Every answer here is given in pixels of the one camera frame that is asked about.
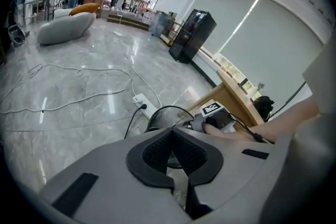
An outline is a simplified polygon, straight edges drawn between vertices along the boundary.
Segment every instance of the white chair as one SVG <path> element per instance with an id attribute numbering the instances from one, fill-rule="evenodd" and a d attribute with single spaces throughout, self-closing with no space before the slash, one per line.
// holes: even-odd
<path id="1" fill-rule="evenodd" d="M 37 33 L 37 42 L 51 45 L 79 38 L 93 24 L 96 14 L 89 12 L 69 16 L 71 8 L 58 9 L 54 20 L 42 25 Z"/>

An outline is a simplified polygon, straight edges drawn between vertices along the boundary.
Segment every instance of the orange cushion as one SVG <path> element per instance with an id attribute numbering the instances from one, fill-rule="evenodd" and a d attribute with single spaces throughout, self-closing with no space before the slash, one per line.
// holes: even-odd
<path id="1" fill-rule="evenodd" d="M 94 13 L 98 10 L 99 7 L 100 5 L 98 3 L 86 3 L 73 8 L 72 11 L 70 12 L 70 15 L 75 15 L 81 12 Z"/>

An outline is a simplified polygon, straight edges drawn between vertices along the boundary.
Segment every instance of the marble floor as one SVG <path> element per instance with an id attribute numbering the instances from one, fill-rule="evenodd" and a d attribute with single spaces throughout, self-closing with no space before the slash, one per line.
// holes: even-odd
<path id="1" fill-rule="evenodd" d="M 40 25 L 28 27 L 31 32 L 25 44 L 13 50 L 8 63 L 0 66 L 0 100 L 29 69 L 39 63 L 52 63 L 63 67 L 123 69 L 132 76 L 135 92 L 143 93 L 158 108 L 154 93 L 130 68 L 124 51 L 163 105 L 186 107 L 212 88 L 191 65 L 175 62 L 169 48 L 148 32 L 97 19 L 77 40 L 40 46 L 36 42 Z M 0 111 L 52 109 L 96 93 L 123 89 L 128 79 L 120 71 L 84 70 L 78 77 L 74 70 L 43 67 L 32 78 L 29 74 L 24 76 L 1 103 Z M 45 181 L 92 149 L 123 139 L 136 110 L 129 101 L 132 96 L 128 87 L 126 91 L 97 96 L 57 111 L 1 114 L 5 158 L 13 175 L 39 192 Z M 157 125 L 172 125 L 178 120 L 176 114 L 175 109 L 167 109 Z M 147 123 L 147 118 L 138 112 L 129 136 L 141 135 Z"/>

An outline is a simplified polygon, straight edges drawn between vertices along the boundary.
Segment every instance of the power strip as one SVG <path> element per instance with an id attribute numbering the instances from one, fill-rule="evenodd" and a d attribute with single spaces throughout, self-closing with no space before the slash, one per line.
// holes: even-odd
<path id="1" fill-rule="evenodd" d="M 144 96 L 142 93 L 137 94 L 133 97 L 133 101 L 136 102 L 135 105 L 139 108 L 142 104 L 146 104 L 146 109 L 141 109 L 140 111 L 150 119 L 154 112 L 157 110 L 156 107 Z"/>

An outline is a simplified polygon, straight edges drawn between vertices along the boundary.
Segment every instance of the wooden platform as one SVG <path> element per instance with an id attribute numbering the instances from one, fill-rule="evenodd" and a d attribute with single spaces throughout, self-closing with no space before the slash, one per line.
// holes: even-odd
<path id="1" fill-rule="evenodd" d="M 111 23 L 117 23 L 117 24 L 122 24 L 122 25 L 128 25 L 128 26 L 132 26 L 138 29 L 142 29 L 145 31 L 148 31 L 149 29 L 149 25 L 145 24 L 143 22 L 139 22 L 137 20 L 133 20 L 130 18 L 126 18 L 126 17 L 121 17 L 118 15 L 114 15 L 114 14 L 109 14 L 107 21 L 111 22 Z"/>

